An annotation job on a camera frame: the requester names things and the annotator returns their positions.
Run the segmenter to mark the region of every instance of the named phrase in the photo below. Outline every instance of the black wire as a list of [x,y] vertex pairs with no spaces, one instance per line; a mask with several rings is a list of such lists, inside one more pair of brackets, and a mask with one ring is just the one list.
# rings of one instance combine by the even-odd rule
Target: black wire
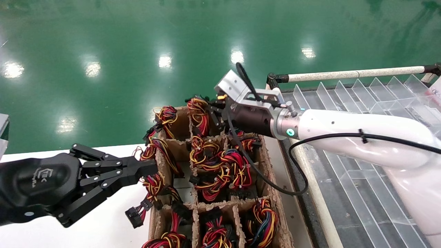
[[251,90],[251,93],[253,93],[254,98],[256,98],[256,101],[263,101],[263,99],[257,94],[256,89],[254,88],[253,84],[251,83],[251,80],[248,77],[248,74],[245,71],[245,69],[243,68],[241,63],[239,63],[239,62],[236,63],[236,70],[237,70],[237,73],[239,73],[239,77],[242,78],[242,80],[245,82],[245,84]]
[[[231,116],[230,116],[230,110],[228,108],[225,108],[226,112],[227,112],[227,119],[228,119],[228,124],[230,125],[230,127],[233,126],[233,123],[231,121]],[[299,170],[300,174],[303,177],[303,180],[305,181],[305,188],[301,191],[288,191],[285,189],[280,188],[279,186],[275,185],[273,182],[271,182],[259,169],[257,169],[257,167],[254,165],[253,160],[250,158],[250,156],[248,155],[248,153],[245,151],[242,142],[240,142],[239,137],[237,136],[236,132],[232,132],[233,134],[233,139],[234,141],[237,143],[237,145],[239,146],[240,151],[243,153],[243,155],[245,156],[245,158],[247,159],[248,163],[251,165],[251,167],[257,172],[257,175],[259,177],[261,177],[266,183],[268,183],[271,187],[275,188],[276,190],[287,194],[287,195],[301,195],[303,193],[305,193],[308,190],[308,179],[306,178],[305,173],[302,171],[302,168],[300,168],[300,165],[297,163],[297,161],[294,159],[294,156],[292,156],[292,146],[289,148],[289,157],[292,159],[292,162],[294,163],[294,165],[297,167],[297,169]]]
[[301,144],[308,143],[311,141],[316,141],[319,139],[339,138],[339,137],[360,137],[360,138],[365,137],[367,139],[378,139],[378,140],[390,141],[390,142],[394,142],[394,143],[407,145],[410,147],[423,149],[426,151],[431,151],[431,152],[434,152],[437,154],[441,154],[441,149],[436,148],[436,147],[431,147],[428,145],[416,143],[416,142],[406,140],[406,139],[399,139],[399,138],[394,138],[394,137],[389,137],[389,136],[365,134],[365,133],[332,133],[332,134],[319,135],[319,136],[307,138],[304,140],[300,140],[299,142],[297,142],[297,143],[293,144],[291,147],[289,147],[289,150],[292,150],[296,146],[299,146]]

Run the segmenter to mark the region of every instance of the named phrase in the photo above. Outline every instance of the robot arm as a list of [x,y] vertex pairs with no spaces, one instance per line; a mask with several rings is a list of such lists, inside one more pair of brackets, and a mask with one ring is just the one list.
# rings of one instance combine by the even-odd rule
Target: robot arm
[[51,215],[69,227],[122,187],[156,173],[155,160],[117,158],[80,144],[69,154],[1,163],[0,225]]
[[[284,102],[279,91],[256,89],[256,93],[274,103],[256,101],[249,86],[233,71],[216,85],[225,97],[226,109],[233,124],[245,132],[256,132],[276,139],[307,139],[326,134],[358,133],[389,136],[431,147],[441,142],[423,124],[408,118],[386,115],[363,115],[342,111],[308,109],[296,112]],[[336,154],[360,158],[367,162],[397,169],[418,168],[438,155],[407,145],[384,140],[364,143],[359,137],[321,139],[310,145]]]
[[[242,78],[230,71],[215,87],[218,98],[225,100],[225,111],[235,127],[276,139],[300,139],[298,143],[308,142],[315,148],[383,166],[427,240],[432,247],[441,248],[441,141],[427,127],[396,116],[317,109],[296,112],[292,103],[283,101],[279,91],[256,89],[255,93],[261,96],[256,101],[250,89],[252,85]],[[262,101],[265,98],[275,103]],[[314,139],[332,134],[343,135]],[[425,149],[432,148],[435,152],[370,139],[374,135],[426,145]]]

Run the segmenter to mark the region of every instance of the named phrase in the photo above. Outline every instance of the bundled wires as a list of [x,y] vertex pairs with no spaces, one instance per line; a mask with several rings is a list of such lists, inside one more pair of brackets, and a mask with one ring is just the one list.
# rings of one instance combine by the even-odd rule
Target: bundled wires
[[153,177],[142,177],[140,182],[142,182],[142,185],[146,188],[148,192],[146,199],[150,202],[158,201],[157,197],[159,195],[171,195],[173,201],[182,202],[182,199],[176,189],[168,184],[164,184],[164,176],[160,172],[153,175]]
[[222,216],[206,223],[208,229],[202,239],[201,248],[231,248],[231,241],[228,239],[228,230],[221,225]]
[[220,160],[230,165],[232,182],[229,187],[231,189],[237,190],[251,186],[250,165],[236,149],[223,151]]
[[201,184],[195,185],[194,188],[202,192],[202,196],[206,201],[212,202],[217,198],[221,189],[229,184],[230,175],[231,170],[227,166],[222,166],[213,181],[203,181]]
[[154,137],[149,137],[147,147],[144,150],[144,152],[141,154],[140,160],[143,161],[148,159],[154,159],[157,150],[159,150],[164,155],[165,160],[170,166],[170,169],[172,170],[175,177],[183,178],[184,172],[182,171],[179,164],[176,163],[175,157],[169,150],[168,145],[164,140]]
[[144,223],[146,213],[148,210],[150,210],[152,206],[155,206],[157,209],[162,208],[162,202],[158,199],[158,196],[171,195],[172,203],[182,203],[182,199],[179,196],[177,190],[173,186],[164,183],[164,176],[162,175],[162,173],[158,172],[153,176],[149,175],[147,178],[141,177],[139,181],[142,182],[142,185],[146,188],[147,195],[145,199],[140,203],[140,205],[134,208],[136,213],[132,213],[132,216],[130,217],[127,216],[131,222],[133,222],[134,218],[140,217],[140,225],[138,226],[141,226],[142,223]]
[[[246,138],[243,143],[250,149],[256,137]],[[250,165],[243,155],[236,149],[221,151],[214,142],[204,141],[201,137],[193,136],[191,139],[190,160],[199,168],[211,174],[191,177],[190,182],[194,188],[201,192],[207,202],[217,199],[224,188],[230,195],[248,198],[255,196],[255,190],[249,191],[252,185]]]
[[187,102],[191,119],[193,120],[193,124],[199,130],[201,137],[206,137],[209,134],[209,117],[206,111],[207,105],[207,101],[198,97],[190,98]]
[[[247,152],[253,152],[253,148],[255,146],[261,146],[260,139],[258,137],[248,137],[240,140],[242,146],[245,148],[245,151]],[[236,145],[234,147],[235,149],[239,150],[239,145]]]
[[256,248],[266,248],[273,241],[277,215],[271,209],[269,200],[259,199],[259,202],[251,208],[251,216],[247,222],[247,246]]
[[172,227],[170,232],[164,233],[161,238],[147,241],[142,248],[185,248],[185,235],[177,233],[182,218],[175,212],[172,212]]
[[168,139],[174,139],[175,136],[170,131],[170,127],[178,119],[177,110],[172,106],[164,106],[162,108],[153,108],[153,112],[155,113],[156,124],[147,131],[144,140],[153,137],[161,128],[164,129]]
[[191,138],[190,160],[202,170],[217,172],[222,165],[219,159],[220,150],[221,148],[215,142],[204,141],[199,136],[193,136]]
[[231,128],[231,129],[228,131],[228,133],[229,133],[230,135],[233,135],[233,134],[231,133],[231,132],[232,132],[232,129],[234,130],[234,132],[236,132],[236,134],[237,134],[237,136],[238,136],[239,138],[242,138],[242,136],[245,134],[244,131],[242,131],[242,130],[236,128],[236,127],[233,127],[233,128]]

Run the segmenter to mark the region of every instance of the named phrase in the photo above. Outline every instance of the epoxy floor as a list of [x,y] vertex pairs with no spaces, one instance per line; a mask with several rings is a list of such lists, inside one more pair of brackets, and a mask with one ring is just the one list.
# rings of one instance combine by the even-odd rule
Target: epoxy floor
[[441,4],[420,0],[3,0],[7,153],[141,143],[153,107],[214,97],[237,61],[256,87],[269,72],[433,64],[440,23]]

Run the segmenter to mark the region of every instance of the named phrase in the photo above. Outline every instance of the green indicator light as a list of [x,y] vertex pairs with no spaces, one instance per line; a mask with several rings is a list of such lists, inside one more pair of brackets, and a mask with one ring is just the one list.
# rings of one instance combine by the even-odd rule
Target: green indicator light
[[287,133],[289,136],[294,136],[294,134],[295,134],[295,132],[294,132],[294,130],[292,130],[292,128],[288,128],[288,130],[286,130],[286,133]]

